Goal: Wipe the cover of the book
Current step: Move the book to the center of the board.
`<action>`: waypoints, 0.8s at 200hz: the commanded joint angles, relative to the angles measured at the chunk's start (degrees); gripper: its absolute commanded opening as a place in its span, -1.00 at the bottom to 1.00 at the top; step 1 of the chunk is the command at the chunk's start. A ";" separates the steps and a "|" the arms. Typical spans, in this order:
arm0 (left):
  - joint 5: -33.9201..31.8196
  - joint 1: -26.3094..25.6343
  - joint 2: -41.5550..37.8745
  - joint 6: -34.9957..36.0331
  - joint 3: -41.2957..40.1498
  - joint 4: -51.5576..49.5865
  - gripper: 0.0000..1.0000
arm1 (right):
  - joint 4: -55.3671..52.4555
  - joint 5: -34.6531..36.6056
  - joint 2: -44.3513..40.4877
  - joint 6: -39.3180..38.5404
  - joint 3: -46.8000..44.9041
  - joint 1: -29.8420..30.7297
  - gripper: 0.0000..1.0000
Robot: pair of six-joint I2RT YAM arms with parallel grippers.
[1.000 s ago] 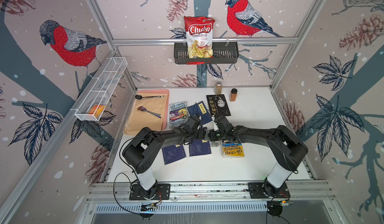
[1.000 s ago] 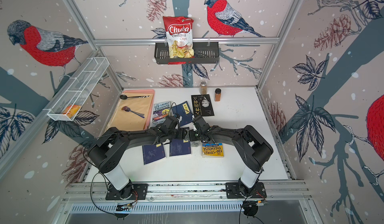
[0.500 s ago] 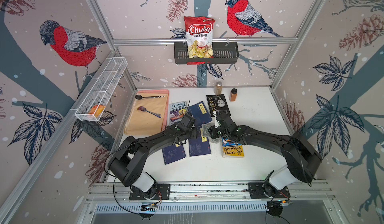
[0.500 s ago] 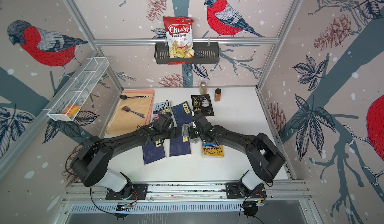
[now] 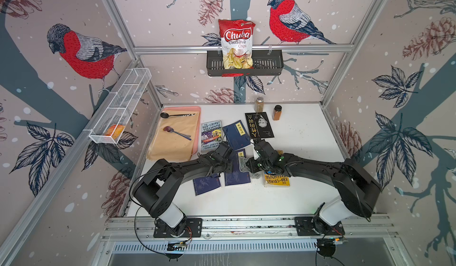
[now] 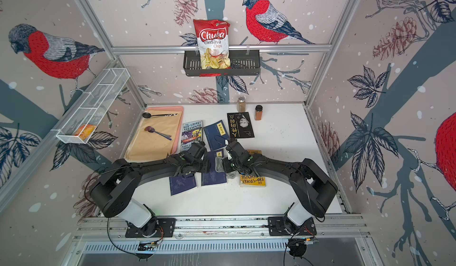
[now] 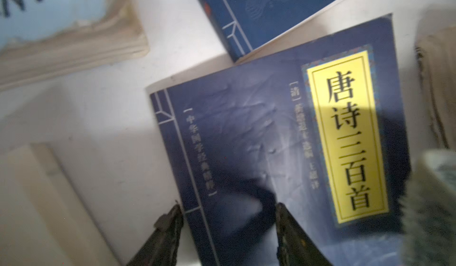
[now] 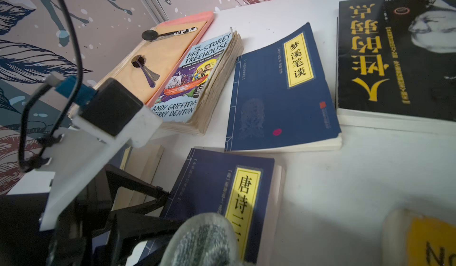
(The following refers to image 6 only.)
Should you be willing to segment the black Chinese paperback book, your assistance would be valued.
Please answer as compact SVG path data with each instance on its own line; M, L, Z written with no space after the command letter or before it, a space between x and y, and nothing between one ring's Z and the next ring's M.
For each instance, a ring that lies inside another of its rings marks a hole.
M254 138L254 130L248 112L228 113L229 134L231 139Z

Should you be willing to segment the grey striped cleaning cloth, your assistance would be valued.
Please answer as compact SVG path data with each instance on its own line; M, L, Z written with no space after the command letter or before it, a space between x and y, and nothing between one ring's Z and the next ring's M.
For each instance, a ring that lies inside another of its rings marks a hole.
M224 173L228 179L234 179L238 174L228 158L218 156L215 158L215 171Z

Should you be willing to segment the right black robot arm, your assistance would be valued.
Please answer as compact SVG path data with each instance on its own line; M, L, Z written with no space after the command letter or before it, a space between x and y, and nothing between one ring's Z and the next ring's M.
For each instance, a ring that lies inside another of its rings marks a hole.
M280 235L314 235L305 226L311 217L324 221L325 214L336 197L336 183L311 159L285 162L262 154L250 154L237 140L227 140L228 158L223 160L226 173L238 172L244 176L267 177L288 183L299 203L293 203L282 222L270 229Z

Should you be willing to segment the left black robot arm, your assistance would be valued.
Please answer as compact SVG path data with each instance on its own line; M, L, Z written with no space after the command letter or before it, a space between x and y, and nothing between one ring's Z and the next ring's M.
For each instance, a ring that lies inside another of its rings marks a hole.
M101 174L89 189L89 196L106 218L120 217L142 237L152 237L162 228L154 212L133 199L135 190L146 183L163 178L189 178L196 173L208 173L205 143L194 142L187 151L164 159L144 163L129 163L124 159Z

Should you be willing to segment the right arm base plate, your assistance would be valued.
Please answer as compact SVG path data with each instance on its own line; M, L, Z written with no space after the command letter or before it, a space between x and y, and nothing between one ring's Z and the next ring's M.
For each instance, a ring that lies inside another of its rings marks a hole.
M270 236L315 236L314 219L308 218L302 225L294 224L289 218L285 217L268 217L268 231Z

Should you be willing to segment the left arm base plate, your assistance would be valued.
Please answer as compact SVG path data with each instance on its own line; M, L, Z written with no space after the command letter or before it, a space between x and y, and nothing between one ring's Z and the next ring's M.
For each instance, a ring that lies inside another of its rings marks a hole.
M170 217L152 217L143 227L138 228L132 223L127 223L126 238L172 237L176 219Z

